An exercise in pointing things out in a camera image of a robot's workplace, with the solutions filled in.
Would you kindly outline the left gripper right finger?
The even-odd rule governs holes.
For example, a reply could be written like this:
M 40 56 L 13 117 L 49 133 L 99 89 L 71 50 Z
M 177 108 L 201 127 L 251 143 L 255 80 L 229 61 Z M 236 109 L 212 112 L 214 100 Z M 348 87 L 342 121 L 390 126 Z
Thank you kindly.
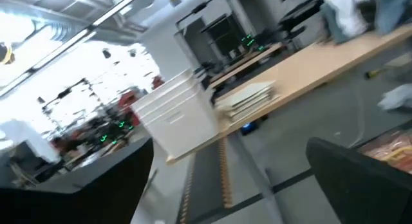
M 321 138 L 306 158 L 341 223 L 411 224 L 409 173 Z

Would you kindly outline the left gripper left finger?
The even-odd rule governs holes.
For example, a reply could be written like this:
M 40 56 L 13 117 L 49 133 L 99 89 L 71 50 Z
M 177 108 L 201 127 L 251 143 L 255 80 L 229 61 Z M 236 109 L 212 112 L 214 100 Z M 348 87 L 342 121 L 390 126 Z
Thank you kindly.
M 149 178 L 142 138 L 31 189 L 1 188 L 1 223 L 130 223 Z

